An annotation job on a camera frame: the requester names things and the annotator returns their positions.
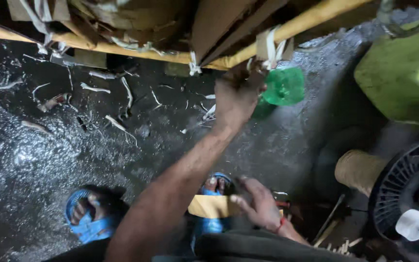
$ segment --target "black pants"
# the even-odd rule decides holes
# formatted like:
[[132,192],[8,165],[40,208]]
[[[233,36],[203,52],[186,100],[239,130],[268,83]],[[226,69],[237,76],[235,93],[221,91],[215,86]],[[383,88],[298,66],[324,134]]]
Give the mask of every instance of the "black pants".
[[[93,241],[48,261],[101,262],[109,239]],[[202,235],[195,244],[195,257],[160,256],[154,262],[363,262],[363,260],[309,247],[261,230],[229,231]]]

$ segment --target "green plastic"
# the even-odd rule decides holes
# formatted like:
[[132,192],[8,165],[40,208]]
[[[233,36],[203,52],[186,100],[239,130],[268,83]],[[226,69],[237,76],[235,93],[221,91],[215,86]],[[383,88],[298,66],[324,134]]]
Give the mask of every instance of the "green plastic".
[[293,105],[305,97],[305,80],[298,67],[276,68],[265,79],[263,99],[274,105]]

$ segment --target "yellow-green object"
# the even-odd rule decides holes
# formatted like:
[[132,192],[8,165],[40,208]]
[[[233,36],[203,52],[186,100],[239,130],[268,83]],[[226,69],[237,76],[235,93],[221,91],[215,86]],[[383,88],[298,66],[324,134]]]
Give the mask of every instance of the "yellow-green object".
[[387,118],[419,123],[419,33],[376,40],[355,69],[355,80]]
[[262,97],[269,104],[293,105],[303,100],[304,78],[298,67],[276,68],[269,72],[265,80],[267,89]]

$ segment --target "black floor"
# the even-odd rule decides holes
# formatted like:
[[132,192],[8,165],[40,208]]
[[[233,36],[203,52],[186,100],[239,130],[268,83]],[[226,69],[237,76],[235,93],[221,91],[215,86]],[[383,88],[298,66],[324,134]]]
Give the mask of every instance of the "black floor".
[[[374,136],[387,122],[352,74],[369,46],[369,32],[375,29],[368,24],[349,31],[345,39],[318,53],[295,53],[290,64],[304,70],[304,101],[278,107],[266,119],[251,120],[213,171],[232,177],[253,176],[294,199],[335,199],[334,190],[325,193],[315,189],[312,169],[320,149],[344,128],[360,126]],[[132,134],[143,124],[151,130],[146,139],[136,136],[137,148],[116,128],[107,127],[100,134],[78,127],[76,117],[88,119],[90,111],[92,122],[102,127],[107,123],[105,115],[117,116],[124,110],[127,93],[119,79],[98,79],[88,75],[88,69],[74,67],[72,91],[67,68],[23,56],[39,57],[36,51],[32,44],[0,40],[0,82],[7,77],[9,81],[18,77],[24,80],[11,90],[0,91],[0,260],[38,261],[78,245],[63,217],[64,202],[78,186],[122,186],[127,189],[125,200],[131,202],[147,183],[210,131],[198,127],[187,134],[180,132],[203,115],[194,105],[212,106],[214,100],[199,94],[213,94],[214,80],[221,74],[209,70],[200,77],[174,78],[164,74],[162,62],[128,59],[128,64],[139,65],[140,76],[126,75],[136,101],[132,116],[124,124]],[[15,59],[21,67],[11,65]],[[39,111],[32,90],[48,82],[50,85],[37,92],[40,100],[70,92],[79,112],[69,107]],[[83,90],[80,82],[112,93]],[[186,91],[181,92],[184,83]],[[150,87],[165,107],[153,110],[157,104]],[[24,127],[22,120],[41,124],[52,134]],[[333,183],[333,174],[324,176]]]

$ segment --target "blue slipper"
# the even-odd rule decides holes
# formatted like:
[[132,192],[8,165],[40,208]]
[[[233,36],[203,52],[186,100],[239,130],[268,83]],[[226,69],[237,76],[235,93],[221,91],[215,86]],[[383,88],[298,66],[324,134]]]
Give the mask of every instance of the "blue slipper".
[[[229,186],[232,184],[232,180],[224,175],[223,173],[215,173],[213,175],[217,179],[224,178],[226,180],[226,185]],[[209,196],[222,196],[222,194],[216,190],[216,192],[208,190],[203,185],[201,188],[202,195],[209,195]],[[230,226],[230,218],[205,218],[205,217],[197,217],[195,229],[193,231],[193,239],[192,239],[192,250],[195,247],[195,241],[198,237],[204,234],[209,233],[222,233],[229,229]]]
[[80,199],[88,198],[91,192],[88,189],[79,189],[73,192],[67,200],[64,213],[72,232],[77,235],[83,244],[111,237],[122,219],[121,215],[109,214],[100,220],[92,221],[93,218],[91,217],[90,211],[87,211],[80,219],[79,224],[73,225],[70,220],[75,207],[78,205]]

